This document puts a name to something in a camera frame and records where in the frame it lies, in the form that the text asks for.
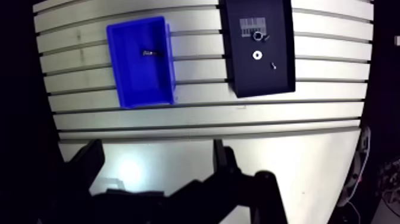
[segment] white slatwall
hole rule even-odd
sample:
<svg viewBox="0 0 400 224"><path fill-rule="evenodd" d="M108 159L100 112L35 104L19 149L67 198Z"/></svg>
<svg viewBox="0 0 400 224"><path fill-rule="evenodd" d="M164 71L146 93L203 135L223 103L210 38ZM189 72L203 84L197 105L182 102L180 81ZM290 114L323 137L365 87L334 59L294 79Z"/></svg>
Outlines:
<svg viewBox="0 0 400 224"><path fill-rule="evenodd" d="M185 129L185 125L211 125L217 126L213 127L217 130L218 125L229 125L237 130L235 124L249 127L246 124L250 123L259 123L257 128L273 132L268 123L302 123L303 120L303 125L288 124L284 130L318 129L329 128L329 124L337 127L336 124L341 124L337 119L349 122L348 119L361 116L361 100L367 89L364 81L370 68L366 61L371 58L368 41L372 40L373 32L373 25L368 22L373 18L373 6L367 2L292 1L297 90L244 99L237 99L226 83L216 0L65 3L48 1L34 9L51 9L35 17L35 27L37 32L43 32L37 37L39 52L45 53L40 62L43 72L50 73L45 76L46 89L56 94L49 97L49 102L57 113L54 119L57 128L63 131L61 136L66 130L73 130L77 137L79 129L99 129L94 133L103 138L109 133L110 138L115 138L113 133L101 129L124 128L135 132L137 128L147 127ZM176 105L121 111L105 28L109 24L156 15L166 17L173 32L173 55L178 59L174 62L178 83ZM327 119L328 126L324 122L313 122L321 119ZM156 130L156 133L168 135L168 130ZM207 135L207 129L199 133Z"/></svg>
<svg viewBox="0 0 400 224"><path fill-rule="evenodd" d="M238 99L227 83L217 4L48 0L35 5L40 63L60 138L120 142L105 144L107 163L100 179L120 179L131 191L168 193L211 174L211 141L194 139L224 138L245 173L267 169L277 175L289 223L326 223L359 135L347 128L356 129L363 112L373 5L292 0L296 92ZM124 110L115 90L105 28L158 15L172 31L176 105ZM296 136L278 138L276 133ZM171 141L128 144L155 139ZM60 143L66 160L80 146ZM166 158L163 163L156 160L161 157ZM154 165L162 166L157 178ZM100 179L94 188L103 185ZM326 195L323 203L320 195ZM248 220L247 212L239 213L226 223Z"/></svg>

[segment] blue plastic bin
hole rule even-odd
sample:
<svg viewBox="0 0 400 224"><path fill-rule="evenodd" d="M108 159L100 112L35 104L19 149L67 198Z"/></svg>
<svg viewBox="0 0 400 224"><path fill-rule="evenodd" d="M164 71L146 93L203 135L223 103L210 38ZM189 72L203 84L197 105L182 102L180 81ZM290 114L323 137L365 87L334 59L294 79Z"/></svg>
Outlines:
<svg viewBox="0 0 400 224"><path fill-rule="evenodd" d="M170 31L163 17L110 25L107 38L121 107L174 104Z"/></svg>

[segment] barcode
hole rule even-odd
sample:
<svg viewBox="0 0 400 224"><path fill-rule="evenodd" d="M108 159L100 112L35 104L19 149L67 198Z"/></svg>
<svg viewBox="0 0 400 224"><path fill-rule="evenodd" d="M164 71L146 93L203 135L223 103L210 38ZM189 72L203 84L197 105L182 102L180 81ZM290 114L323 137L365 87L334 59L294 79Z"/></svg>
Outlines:
<svg viewBox="0 0 400 224"><path fill-rule="evenodd" d="M240 26L265 26L265 18L242 18Z"/></svg>
<svg viewBox="0 0 400 224"><path fill-rule="evenodd" d="M260 31L264 35L267 34L265 18L241 18L239 22L242 29L242 37L249 37L256 31Z"/></svg>

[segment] cable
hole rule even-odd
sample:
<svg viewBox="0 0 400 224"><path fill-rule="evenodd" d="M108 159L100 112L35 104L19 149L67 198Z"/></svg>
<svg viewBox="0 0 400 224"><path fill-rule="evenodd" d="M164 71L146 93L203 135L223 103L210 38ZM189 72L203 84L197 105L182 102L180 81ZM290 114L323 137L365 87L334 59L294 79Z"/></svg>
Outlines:
<svg viewBox="0 0 400 224"><path fill-rule="evenodd" d="M356 212L357 216L358 216L358 224L361 224L361 216L358 212L358 210L355 208L355 206L353 205L353 203L351 203L350 201L347 202L347 204L351 205L351 207L353 207L354 211Z"/></svg>
<svg viewBox="0 0 400 224"><path fill-rule="evenodd" d="M395 215L395 216L397 216L398 218L400 218L400 214L398 214L397 212L395 212L392 208L391 208L391 206L389 206L388 205L388 203L386 202L386 200L382 197L382 201L383 201L383 203L386 205L386 207Z"/></svg>
<svg viewBox="0 0 400 224"><path fill-rule="evenodd" d="M357 190L357 187L358 187L358 183L360 182L360 179L361 179L361 177L362 177L362 175L363 175L363 173L364 173L364 169L365 169L365 166L367 165L367 162L368 162L368 158L369 158L369 156L370 156L370 145L371 145L371 132L370 132L370 128L369 127L366 127L366 129L365 129L365 131L367 132L366 133L366 135L368 135L368 147L367 147L367 152L366 152L366 155L365 155L365 160L364 160L364 163L362 164L362 168L361 168L361 171L360 171L360 175L358 175L358 178L357 178L357 182L355 183L355 186L354 186L354 188L353 188L353 191L351 192L351 195L350 195L350 197L348 198L348 201L350 202L350 200L353 198L353 196L354 196L354 194L355 194L355 191Z"/></svg>

